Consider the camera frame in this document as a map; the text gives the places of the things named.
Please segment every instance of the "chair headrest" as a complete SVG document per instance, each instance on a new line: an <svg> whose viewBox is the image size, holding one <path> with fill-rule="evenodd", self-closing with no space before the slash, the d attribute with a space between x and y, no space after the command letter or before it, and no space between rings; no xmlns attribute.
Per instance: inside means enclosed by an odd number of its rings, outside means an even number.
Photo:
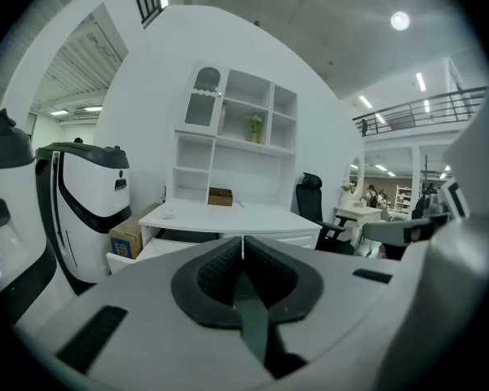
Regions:
<svg viewBox="0 0 489 391"><path fill-rule="evenodd" d="M304 179L302 180L303 187L317 190L323 186L323 180L320 179L320 177L317 177L317 175L309 174L309 173L303 173L303 174L304 174Z"/></svg>

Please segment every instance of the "chair armrest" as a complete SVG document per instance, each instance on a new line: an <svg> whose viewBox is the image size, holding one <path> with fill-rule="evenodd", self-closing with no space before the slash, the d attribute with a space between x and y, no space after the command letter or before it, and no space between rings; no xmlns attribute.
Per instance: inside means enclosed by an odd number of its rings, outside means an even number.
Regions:
<svg viewBox="0 0 489 391"><path fill-rule="evenodd" d="M350 220L351 222L356 222L357 221L356 218L351 218L351 217L346 217L346 216L340 216L338 214L335 215L335 218L341 219L341 223L339 223L339 224L342 224L342 225L345 222L347 222L348 220Z"/></svg>
<svg viewBox="0 0 489 391"><path fill-rule="evenodd" d="M324 229L328 229L329 231L336 231L336 232L342 233L343 231L346 230L342 226L333 225L331 223L324 223L321 221L317 221L315 223L317 223L319 226L322 226Z"/></svg>

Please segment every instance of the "person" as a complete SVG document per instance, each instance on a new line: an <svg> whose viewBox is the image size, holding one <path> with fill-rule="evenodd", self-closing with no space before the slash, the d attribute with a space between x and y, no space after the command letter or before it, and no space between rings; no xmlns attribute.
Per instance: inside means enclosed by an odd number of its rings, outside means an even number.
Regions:
<svg viewBox="0 0 489 391"><path fill-rule="evenodd" d="M366 119L363 119L361 123L362 123L362 135L366 136L366 132L368 131L368 122L366 121Z"/></svg>
<svg viewBox="0 0 489 391"><path fill-rule="evenodd" d="M388 195L385 193L385 191L382 189L379 191L378 196L377 196L377 201L378 204L380 205L386 205L388 202Z"/></svg>
<svg viewBox="0 0 489 391"><path fill-rule="evenodd" d="M376 208L376 206L378 205L377 191L372 184L370 184L370 186L368 187L368 192L366 193L366 203L368 207L373 208Z"/></svg>

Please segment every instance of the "ceiling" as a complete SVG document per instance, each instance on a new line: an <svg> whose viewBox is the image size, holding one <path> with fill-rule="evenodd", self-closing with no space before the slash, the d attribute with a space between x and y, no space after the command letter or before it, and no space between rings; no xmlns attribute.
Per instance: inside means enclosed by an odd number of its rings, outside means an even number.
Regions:
<svg viewBox="0 0 489 391"><path fill-rule="evenodd" d="M443 154L448 145L432 145L420 147L421 171L425 170L427 156L428 178L439 176L446 168ZM381 149L365 152L364 174L367 177L392 178L387 172L379 170L375 165L382 165L395 174L395 178L410 178L413 175L412 150L409 147Z"/></svg>
<svg viewBox="0 0 489 391"><path fill-rule="evenodd" d="M43 26L71 0L37 0L4 38L0 47L0 98L12 73ZM374 106L393 105L394 99L414 99L414 71L423 68L430 88L438 81L439 59L463 55L475 42L456 8L446 0L170 0L220 7L260 27L299 54L339 98L357 98L373 86ZM390 27L390 16L406 11L408 30ZM32 112L48 114L68 109L69 118L82 108L103 102L114 74L126 54L112 31L108 15L96 12L85 19L58 52L44 76ZM402 78L396 72L407 71ZM385 84L373 84L384 81ZM405 90L391 88L391 82Z"/></svg>
<svg viewBox="0 0 489 391"><path fill-rule="evenodd" d="M345 98L395 72L467 51L476 42L447 0L194 0L277 37ZM405 11L408 30L391 28Z"/></svg>
<svg viewBox="0 0 489 391"><path fill-rule="evenodd" d="M444 60L447 59L439 59L418 68L412 68L398 73L352 94L346 98L346 102L355 109L351 111L352 114L361 116L366 113L381 110L382 108L389 108L397 104L423 99L431 95L447 93L447 77ZM416 79L418 72L422 74L424 79L425 91L423 92ZM373 107L366 107L359 100L360 95L363 95Z"/></svg>

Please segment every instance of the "black office chair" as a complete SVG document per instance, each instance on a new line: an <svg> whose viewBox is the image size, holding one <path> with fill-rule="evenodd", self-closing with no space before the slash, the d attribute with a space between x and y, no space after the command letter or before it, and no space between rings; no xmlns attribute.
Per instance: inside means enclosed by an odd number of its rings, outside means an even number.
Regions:
<svg viewBox="0 0 489 391"><path fill-rule="evenodd" d="M339 240L338 236L345 230L344 224L347 220L355 220L348 217L337 216L337 218L341 219L339 226L322 221L322 192L320 191L322 186L323 182L317 175L304 173L302 184L298 184L295 187L297 204L299 206L301 217L322 226L315 249L325 252L341 253L343 255L353 255L355 248L349 242ZM328 237L329 231L335 232L331 238Z"/></svg>

